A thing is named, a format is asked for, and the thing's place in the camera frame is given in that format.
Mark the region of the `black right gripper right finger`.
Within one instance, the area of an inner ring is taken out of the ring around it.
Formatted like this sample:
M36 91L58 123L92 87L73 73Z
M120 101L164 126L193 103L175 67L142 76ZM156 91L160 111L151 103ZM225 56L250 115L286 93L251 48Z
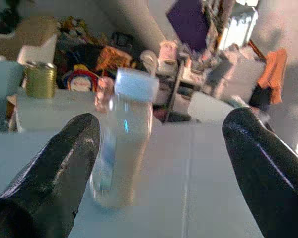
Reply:
M265 238L298 238L298 156L250 108L232 110L222 133L237 183Z

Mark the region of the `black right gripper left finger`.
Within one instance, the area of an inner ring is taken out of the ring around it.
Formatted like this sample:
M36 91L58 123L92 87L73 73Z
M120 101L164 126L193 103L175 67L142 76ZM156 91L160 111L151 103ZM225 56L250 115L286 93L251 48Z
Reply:
M0 238L68 238L99 145L98 118L72 118L0 194Z

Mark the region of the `clear plastic bottle white cap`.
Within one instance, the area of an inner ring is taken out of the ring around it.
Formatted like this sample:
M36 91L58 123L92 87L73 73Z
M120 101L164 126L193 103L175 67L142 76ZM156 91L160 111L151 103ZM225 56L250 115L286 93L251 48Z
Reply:
M136 174L151 136L152 105L158 89L159 80L154 76L135 69L118 69L114 95L101 126L100 151L90 177L97 205L132 205Z

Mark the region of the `gold tin can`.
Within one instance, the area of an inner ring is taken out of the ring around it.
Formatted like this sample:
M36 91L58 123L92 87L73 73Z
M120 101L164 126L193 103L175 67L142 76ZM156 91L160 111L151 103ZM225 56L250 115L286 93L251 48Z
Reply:
M57 68L52 63L27 61L25 69L27 96L37 99L51 99L56 89Z

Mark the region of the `round colourful package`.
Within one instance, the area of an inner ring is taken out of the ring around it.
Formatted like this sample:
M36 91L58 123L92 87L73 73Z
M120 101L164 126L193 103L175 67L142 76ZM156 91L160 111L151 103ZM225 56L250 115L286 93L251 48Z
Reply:
M69 91L95 92L98 76L84 64L76 64L73 66L73 70L63 76L62 83L64 88Z

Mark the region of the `orange cloth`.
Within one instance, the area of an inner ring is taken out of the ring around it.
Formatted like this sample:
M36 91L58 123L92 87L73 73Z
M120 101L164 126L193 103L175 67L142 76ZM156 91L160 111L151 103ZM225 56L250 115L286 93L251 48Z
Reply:
M284 84L284 71L287 62L287 51L279 48L276 51L269 51L266 55L266 67L257 84L261 89L272 90L270 103L279 104L282 102L282 89Z

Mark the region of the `black metal stand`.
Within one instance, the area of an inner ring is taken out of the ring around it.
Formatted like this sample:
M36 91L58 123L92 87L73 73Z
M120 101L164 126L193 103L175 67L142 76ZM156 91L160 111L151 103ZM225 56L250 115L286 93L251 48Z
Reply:
M172 88L172 92L171 95L168 98L167 101L167 106L165 109L165 117L163 120L163 123L167 123L167 122L185 122L185 121L189 121L191 119L191 117L188 115L188 113L181 113L178 111L175 111L173 109L174 103L175 103L175 99L176 99L176 95L178 92L178 88L182 79L182 74L183 74L183 70L184 70L184 62L185 62L185 57L180 57L178 62L178 69L177 69L177 73L174 77L175 81L173 84L173 88Z

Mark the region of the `orange patterned bag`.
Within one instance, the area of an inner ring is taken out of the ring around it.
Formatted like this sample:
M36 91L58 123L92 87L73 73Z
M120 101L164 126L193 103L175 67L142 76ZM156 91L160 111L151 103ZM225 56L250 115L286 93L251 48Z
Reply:
M96 71L116 71L119 68L129 68L133 57L118 48L105 46L97 59Z

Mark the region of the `brown cardboard box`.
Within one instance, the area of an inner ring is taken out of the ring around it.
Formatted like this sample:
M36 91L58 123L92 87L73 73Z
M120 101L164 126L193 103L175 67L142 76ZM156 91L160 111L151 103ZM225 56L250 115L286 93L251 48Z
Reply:
M9 34L0 34L0 56L17 61L23 46L42 46L57 33L57 20L52 16L30 16Z

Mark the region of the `purple board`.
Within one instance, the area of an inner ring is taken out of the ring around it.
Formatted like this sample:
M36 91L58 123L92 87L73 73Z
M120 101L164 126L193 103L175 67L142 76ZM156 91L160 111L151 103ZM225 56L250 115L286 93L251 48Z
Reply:
M207 47L209 24L202 13L201 0L177 0L166 16L182 43L195 51Z

